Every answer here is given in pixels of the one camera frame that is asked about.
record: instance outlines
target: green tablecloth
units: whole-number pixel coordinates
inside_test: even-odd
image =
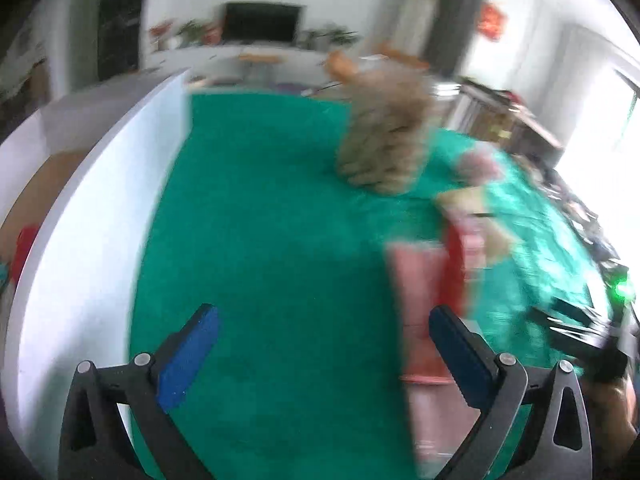
[[[130,353],[155,349],[201,303],[220,308],[219,342],[172,413],[219,480],[415,478],[384,248],[439,236],[431,198],[456,187],[452,167],[473,140],[437,132],[415,190],[382,198],[334,172],[347,119],[343,105],[290,96],[193,97],[193,131],[142,263]],[[559,356],[527,306],[585,301],[594,267],[553,206],[501,161],[506,179],[486,197],[522,243],[484,272],[474,317],[495,351],[548,366]],[[158,475],[137,432],[134,443]]]

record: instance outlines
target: plush toy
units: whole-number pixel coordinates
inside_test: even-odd
[[[343,82],[351,101],[351,123],[337,156],[338,174],[352,186],[384,195],[407,192],[424,167],[433,99],[415,68],[388,60],[359,71],[340,52],[326,64]]]
[[[456,171],[470,186],[483,186],[504,177],[502,167],[495,160],[494,147],[488,142],[476,142],[473,148],[463,153]]]

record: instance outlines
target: furry toy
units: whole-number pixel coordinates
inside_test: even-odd
[[[409,191],[424,167],[432,98],[416,70],[385,65],[359,72],[344,54],[333,53],[327,70],[344,83],[352,103],[338,174],[352,186],[396,195]]]

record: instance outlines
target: green light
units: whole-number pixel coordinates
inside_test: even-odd
[[[619,300],[630,301],[636,296],[636,291],[629,280],[620,280],[613,286],[613,294]]]

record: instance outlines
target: potted plant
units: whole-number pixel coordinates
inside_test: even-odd
[[[316,45],[318,41],[318,37],[320,36],[320,31],[315,28],[310,28],[309,30],[303,30],[300,34],[300,47],[306,50],[317,50],[318,46]]]
[[[164,22],[158,23],[158,25],[149,29],[149,35],[151,36],[154,51],[164,50],[166,34],[169,32],[173,24],[174,20],[165,20]]]
[[[325,28],[306,30],[303,44],[309,50],[328,52],[332,46],[350,47],[360,39],[357,32],[329,23]]]
[[[190,20],[178,30],[176,36],[182,40],[181,46],[193,46],[202,44],[202,38],[206,32],[206,25],[196,20]]]

